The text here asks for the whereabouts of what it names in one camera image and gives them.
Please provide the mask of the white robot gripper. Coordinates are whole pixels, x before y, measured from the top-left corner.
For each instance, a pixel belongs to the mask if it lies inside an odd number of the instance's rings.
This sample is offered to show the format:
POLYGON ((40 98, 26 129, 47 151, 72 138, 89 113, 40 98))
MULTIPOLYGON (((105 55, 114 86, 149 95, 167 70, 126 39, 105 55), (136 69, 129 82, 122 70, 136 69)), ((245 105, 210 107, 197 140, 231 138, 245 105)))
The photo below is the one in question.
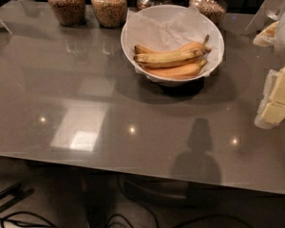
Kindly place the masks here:
MULTIPOLYGON (((285 61, 285 13, 258 34, 253 43, 259 47, 273 44, 275 53, 285 61)), ((285 119, 285 66, 280 71, 271 69, 266 77, 255 125, 263 129, 278 127, 285 119)))

